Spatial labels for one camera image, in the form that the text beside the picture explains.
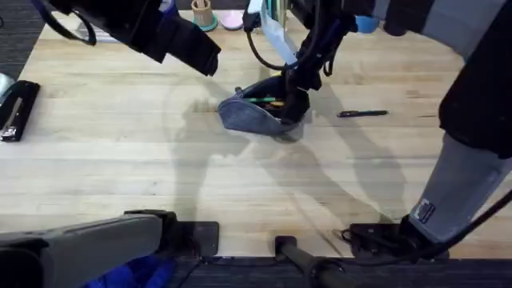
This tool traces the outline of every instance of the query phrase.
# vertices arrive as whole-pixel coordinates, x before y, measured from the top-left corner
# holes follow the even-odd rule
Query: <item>blue object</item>
[[[169,286],[175,268],[173,260],[146,256],[111,270],[83,288],[164,288]]]
[[[379,20],[367,16],[356,16],[356,23],[358,24],[358,32],[364,34],[372,34],[378,27]]]

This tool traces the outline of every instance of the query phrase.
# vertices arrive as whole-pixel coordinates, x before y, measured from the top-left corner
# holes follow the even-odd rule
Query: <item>black pen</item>
[[[357,110],[346,110],[338,113],[339,118],[349,117],[362,117],[362,116],[383,116],[388,115],[387,110],[368,110],[368,111],[357,111]]]

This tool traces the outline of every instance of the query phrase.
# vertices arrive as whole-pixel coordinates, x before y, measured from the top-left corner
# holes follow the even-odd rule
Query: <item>wooden plank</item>
[[[306,36],[295,18],[288,27],[296,43]],[[88,47],[45,27],[21,76],[42,91],[23,141],[0,149],[0,230],[152,208],[219,221],[220,255],[271,255],[274,236],[292,234],[312,254],[350,256],[333,228],[398,221],[414,205],[438,156],[437,108],[459,56],[414,34],[352,34],[334,75],[311,93],[297,141],[284,143],[222,128],[216,105],[271,71],[244,33],[219,27],[209,36],[222,53],[216,75],[205,78],[171,56],[158,64],[121,44]],[[263,36],[254,40],[280,62]],[[343,109],[391,114],[336,118]],[[512,257],[511,217],[505,209],[453,256]]]

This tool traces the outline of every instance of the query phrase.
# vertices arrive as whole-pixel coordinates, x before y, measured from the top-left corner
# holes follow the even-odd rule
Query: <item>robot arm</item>
[[[341,9],[339,3],[336,9],[336,2],[292,1],[292,12],[311,32],[297,52],[300,64],[293,69],[291,64],[279,67],[283,73],[278,93],[286,95],[280,119],[300,121],[309,108],[305,91],[322,86],[319,71],[336,53],[343,37],[353,31],[355,14],[392,22],[452,47],[466,59],[466,65],[440,107],[441,128],[446,131],[442,152],[418,204],[398,227],[398,235],[390,231],[395,240],[409,243],[397,243],[392,252],[395,256],[446,242],[468,227],[512,170],[512,98],[507,93],[507,71],[512,66],[512,1],[343,0]],[[256,87],[264,87],[264,82]],[[244,91],[247,97],[261,92],[253,86]],[[352,243],[364,242],[365,235],[381,228],[379,224],[353,225],[352,239],[361,239]],[[375,245],[379,244],[355,247],[354,255],[358,255],[356,249],[371,250]]]
[[[171,54],[206,76],[217,70],[220,47],[198,26],[180,18],[174,1],[163,9],[162,0],[48,0],[59,12],[79,16],[89,39],[80,39],[61,26],[42,0],[31,1],[50,27],[70,40],[95,45],[92,23],[157,62]]]

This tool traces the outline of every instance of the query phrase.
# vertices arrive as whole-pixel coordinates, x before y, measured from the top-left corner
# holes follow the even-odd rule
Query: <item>blue fabric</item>
[[[283,125],[263,108],[256,106],[238,95],[218,105],[218,115],[228,130],[275,136],[291,131],[298,126]]]
[[[84,288],[163,288],[169,285],[174,271],[173,260],[146,256],[111,270]]]

